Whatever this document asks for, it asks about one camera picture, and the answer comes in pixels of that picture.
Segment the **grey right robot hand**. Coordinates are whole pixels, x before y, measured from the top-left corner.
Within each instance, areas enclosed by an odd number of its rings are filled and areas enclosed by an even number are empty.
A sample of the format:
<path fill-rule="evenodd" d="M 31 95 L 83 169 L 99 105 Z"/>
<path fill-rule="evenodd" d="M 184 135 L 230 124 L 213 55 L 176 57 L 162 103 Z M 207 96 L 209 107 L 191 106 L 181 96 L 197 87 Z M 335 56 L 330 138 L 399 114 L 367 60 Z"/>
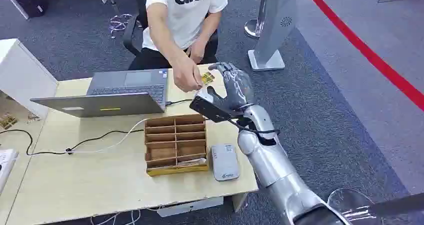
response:
<path fill-rule="evenodd" d="M 212 86 L 207 87 L 207 93 L 213 97 L 215 103 L 229 111 L 243 112 L 256 102 L 251 79 L 245 71 L 231 62 L 213 63 L 208 70 L 220 72 L 226 91 L 226 97 L 221 97 Z"/>

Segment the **person's right hand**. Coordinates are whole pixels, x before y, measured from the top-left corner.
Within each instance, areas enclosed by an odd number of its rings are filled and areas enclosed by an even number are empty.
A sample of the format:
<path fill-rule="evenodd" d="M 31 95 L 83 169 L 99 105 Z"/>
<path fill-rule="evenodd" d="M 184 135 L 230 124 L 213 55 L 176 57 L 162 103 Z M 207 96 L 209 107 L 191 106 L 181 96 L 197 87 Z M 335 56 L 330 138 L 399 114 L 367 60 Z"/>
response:
<path fill-rule="evenodd" d="M 199 68 L 187 55 L 173 58 L 170 65 L 173 69 L 174 84 L 180 90 L 187 93 L 202 88 L 203 81 Z"/>

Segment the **person's left hand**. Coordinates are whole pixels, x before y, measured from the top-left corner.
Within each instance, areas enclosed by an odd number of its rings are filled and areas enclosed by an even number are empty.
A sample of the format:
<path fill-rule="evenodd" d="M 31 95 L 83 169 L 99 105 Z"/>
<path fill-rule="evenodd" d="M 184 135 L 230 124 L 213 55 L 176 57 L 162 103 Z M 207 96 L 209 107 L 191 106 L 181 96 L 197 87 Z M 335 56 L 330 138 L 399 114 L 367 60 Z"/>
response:
<path fill-rule="evenodd" d="M 194 61 L 195 64 L 200 64 L 202 61 L 204 54 L 205 54 L 205 48 L 208 41 L 203 38 L 198 38 L 195 40 L 195 42 L 187 49 L 186 54 L 187 56 Z"/>

